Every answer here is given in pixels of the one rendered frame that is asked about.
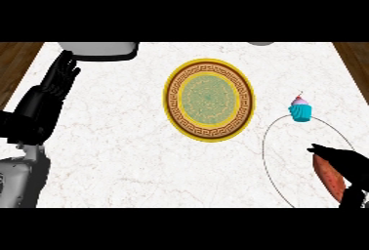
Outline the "pale grey appliance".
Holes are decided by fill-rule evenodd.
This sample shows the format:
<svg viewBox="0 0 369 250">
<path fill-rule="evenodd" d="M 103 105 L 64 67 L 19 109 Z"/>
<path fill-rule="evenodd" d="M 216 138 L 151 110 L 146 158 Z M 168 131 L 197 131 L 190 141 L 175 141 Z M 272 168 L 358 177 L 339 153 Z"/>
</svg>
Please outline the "pale grey appliance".
<svg viewBox="0 0 369 250">
<path fill-rule="evenodd" d="M 58 45 L 82 62 L 128 61 L 138 51 L 138 42 L 60 42 Z"/>
</svg>

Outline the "orange sweet potato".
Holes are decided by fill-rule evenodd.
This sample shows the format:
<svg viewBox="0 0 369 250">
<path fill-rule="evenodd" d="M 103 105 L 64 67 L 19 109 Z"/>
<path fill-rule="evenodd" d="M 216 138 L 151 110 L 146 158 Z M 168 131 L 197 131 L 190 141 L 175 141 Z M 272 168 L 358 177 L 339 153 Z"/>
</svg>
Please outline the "orange sweet potato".
<svg viewBox="0 0 369 250">
<path fill-rule="evenodd" d="M 329 194 L 331 195 L 336 202 L 340 202 L 342 193 L 345 190 L 340 173 L 333 168 L 329 161 L 324 160 L 317 154 L 312 155 L 312 167 Z"/>
</svg>

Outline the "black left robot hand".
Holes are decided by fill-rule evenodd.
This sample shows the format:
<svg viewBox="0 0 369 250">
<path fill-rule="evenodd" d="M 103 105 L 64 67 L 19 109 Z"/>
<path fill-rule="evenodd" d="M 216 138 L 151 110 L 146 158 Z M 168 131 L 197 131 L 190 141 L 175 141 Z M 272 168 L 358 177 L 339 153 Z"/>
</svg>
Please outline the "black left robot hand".
<svg viewBox="0 0 369 250">
<path fill-rule="evenodd" d="M 0 138 L 8 144 L 42 145 L 57 123 L 61 105 L 81 69 L 63 50 L 38 85 L 24 93 L 13 112 L 0 110 Z"/>
</svg>

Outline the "blue cupcake with pink frosting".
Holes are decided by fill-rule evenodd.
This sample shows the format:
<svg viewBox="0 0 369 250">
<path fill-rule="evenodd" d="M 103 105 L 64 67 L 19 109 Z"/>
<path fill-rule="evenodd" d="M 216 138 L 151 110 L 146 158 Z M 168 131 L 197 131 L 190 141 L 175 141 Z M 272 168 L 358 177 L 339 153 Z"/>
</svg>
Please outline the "blue cupcake with pink frosting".
<svg viewBox="0 0 369 250">
<path fill-rule="evenodd" d="M 295 122 L 308 122 L 311 119 L 311 106 L 308 102 L 296 96 L 289 105 L 289 114 Z"/>
</svg>

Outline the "yellow patterned round plate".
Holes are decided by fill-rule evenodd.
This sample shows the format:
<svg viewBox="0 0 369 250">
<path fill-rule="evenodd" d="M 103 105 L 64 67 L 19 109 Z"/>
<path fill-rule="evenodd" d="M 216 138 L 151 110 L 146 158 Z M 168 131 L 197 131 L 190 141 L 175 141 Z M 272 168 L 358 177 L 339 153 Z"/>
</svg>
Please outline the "yellow patterned round plate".
<svg viewBox="0 0 369 250">
<path fill-rule="evenodd" d="M 244 74 L 216 59 L 184 62 L 166 78 L 162 107 L 184 136 L 206 143 L 228 140 L 247 126 L 255 110 Z"/>
</svg>

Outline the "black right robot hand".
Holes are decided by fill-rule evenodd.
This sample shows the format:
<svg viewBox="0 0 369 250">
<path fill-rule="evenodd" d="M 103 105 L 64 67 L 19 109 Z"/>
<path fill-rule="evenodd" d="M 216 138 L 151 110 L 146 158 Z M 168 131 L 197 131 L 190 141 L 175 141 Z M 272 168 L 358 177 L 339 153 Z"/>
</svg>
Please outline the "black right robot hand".
<svg viewBox="0 0 369 250">
<path fill-rule="evenodd" d="M 369 192 L 369 158 L 352 150 L 334 149 L 312 144 L 308 151 L 329 161 L 342 175 L 345 190 L 339 208 L 358 208 Z"/>
</svg>

